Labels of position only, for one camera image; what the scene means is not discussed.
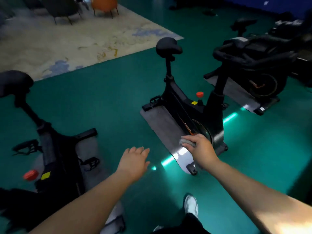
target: gray mat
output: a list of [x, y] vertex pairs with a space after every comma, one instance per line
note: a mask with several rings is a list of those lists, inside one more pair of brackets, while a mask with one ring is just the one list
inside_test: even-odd
[[[86, 172], [83, 166], [80, 166], [81, 173], [84, 179], [86, 190], [92, 189], [94, 186], [105, 180], [109, 176], [109, 172], [105, 169], [104, 161], [99, 156], [99, 149], [96, 137], [90, 137], [80, 141], [76, 145], [77, 155], [84, 161], [91, 157], [97, 157], [100, 160], [100, 164], [93, 170]], [[37, 157], [34, 162], [33, 169], [39, 173], [38, 177], [41, 177], [44, 169], [42, 154]], [[122, 217], [123, 207], [120, 202], [116, 204], [112, 210], [105, 227], [100, 234], [115, 234], [123, 229], [125, 224]]]
[[[216, 81], [218, 76], [215, 75], [206, 81], [208, 81], [212, 85], [216, 85]], [[235, 102], [240, 104], [246, 110], [254, 113], [254, 110], [261, 107], [260, 103], [258, 103], [255, 98], [249, 94], [246, 90], [244, 90], [239, 84], [233, 81], [231, 78], [228, 78], [228, 81], [224, 88], [224, 94], [232, 98]]]
[[186, 166], [193, 163], [193, 156], [187, 149], [179, 145], [181, 136], [185, 134], [167, 109], [163, 106], [158, 106], [146, 112], [141, 110], [140, 113], [173, 155], [182, 170], [190, 174]]

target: hand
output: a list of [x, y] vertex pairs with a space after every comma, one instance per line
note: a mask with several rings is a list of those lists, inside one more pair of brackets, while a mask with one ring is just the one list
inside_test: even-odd
[[202, 134], [185, 135], [182, 138], [196, 143], [196, 147], [190, 144], [182, 144], [193, 155], [194, 160], [205, 170], [209, 170], [209, 166], [215, 161], [220, 161], [209, 140]]
[[126, 149], [122, 155], [117, 171], [129, 177], [131, 183], [138, 181], [146, 172], [150, 162], [146, 162], [149, 149], [143, 147]]

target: green floor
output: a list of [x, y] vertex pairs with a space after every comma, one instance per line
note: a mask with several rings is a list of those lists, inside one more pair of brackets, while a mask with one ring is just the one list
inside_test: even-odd
[[[200, 8], [176, 12], [167, 10], [165, 0], [119, 0], [119, 3], [183, 36], [183, 54], [173, 63], [173, 74], [184, 92], [195, 98], [212, 90], [203, 75], [217, 66], [212, 50], [223, 39], [234, 36], [229, 25], [238, 17], [259, 19], [251, 32], [265, 32], [274, 22], [268, 16], [232, 8], [217, 11], [217, 17], [201, 14]], [[161, 141], [139, 111], [151, 97], [164, 90], [164, 60], [150, 49], [91, 67], [36, 82], [28, 96], [34, 110], [63, 134], [77, 134], [96, 127], [100, 150], [107, 167], [114, 171], [123, 151], [131, 146], [151, 149], [151, 167], [122, 198], [126, 233], [149, 233], [157, 225], [173, 223], [182, 208], [186, 192], [199, 204], [199, 219], [213, 234], [253, 234], [257, 228], [240, 210], [221, 185], [207, 173], [192, 177], [176, 162], [163, 168], [169, 156]], [[229, 150], [220, 158], [246, 175], [283, 193], [302, 198], [311, 173], [312, 94], [289, 79], [281, 101], [260, 117], [240, 110], [226, 98], [238, 116], [225, 124]], [[33, 189], [23, 181], [35, 155], [11, 156], [11, 147], [36, 138], [33, 123], [13, 107], [13, 97], [0, 100], [0, 187]], [[6, 220], [0, 220], [0, 232]]]

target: black pants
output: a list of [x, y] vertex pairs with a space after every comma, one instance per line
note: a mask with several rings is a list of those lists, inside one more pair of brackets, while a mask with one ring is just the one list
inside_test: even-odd
[[155, 234], [210, 234], [207, 232], [201, 222], [192, 213], [187, 213], [180, 226], [173, 228], [163, 228]]

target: rug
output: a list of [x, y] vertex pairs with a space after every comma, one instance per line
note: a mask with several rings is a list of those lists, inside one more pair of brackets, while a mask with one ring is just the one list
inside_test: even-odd
[[20, 70], [41, 80], [156, 46], [181, 36], [119, 5], [119, 15], [83, 10], [68, 19], [45, 9], [17, 11], [0, 29], [0, 71]]

